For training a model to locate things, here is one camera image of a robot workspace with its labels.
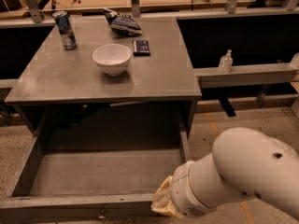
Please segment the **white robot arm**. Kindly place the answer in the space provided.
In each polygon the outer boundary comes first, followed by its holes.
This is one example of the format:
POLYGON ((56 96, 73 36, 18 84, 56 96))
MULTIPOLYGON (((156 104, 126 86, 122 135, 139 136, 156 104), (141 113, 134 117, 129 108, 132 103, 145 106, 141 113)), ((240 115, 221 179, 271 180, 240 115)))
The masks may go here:
POLYGON ((225 203, 258 198, 299 218, 299 156, 287 144, 236 127, 221 133, 212 151, 187 161, 154 194, 151 210, 198 218, 225 203))

